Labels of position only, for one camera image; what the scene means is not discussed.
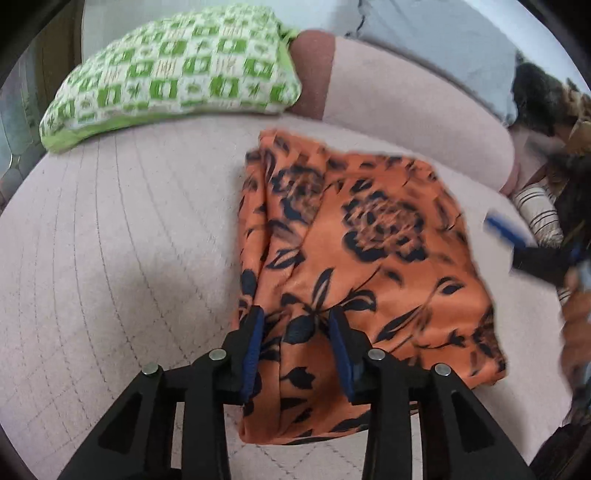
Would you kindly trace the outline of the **person's right hand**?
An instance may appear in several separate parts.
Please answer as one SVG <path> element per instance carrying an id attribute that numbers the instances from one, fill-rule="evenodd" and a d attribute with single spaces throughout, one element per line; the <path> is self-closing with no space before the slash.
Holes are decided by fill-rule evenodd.
<path id="1" fill-rule="evenodd" d="M 563 349 L 561 367 L 570 386 L 578 383 L 579 371 L 590 362 L 591 326 L 588 321 L 591 307 L 589 291 L 580 286 L 578 271 L 572 268 L 565 277 L 565 286 L 571 291 L 568 301 L 562 306 Z"/>

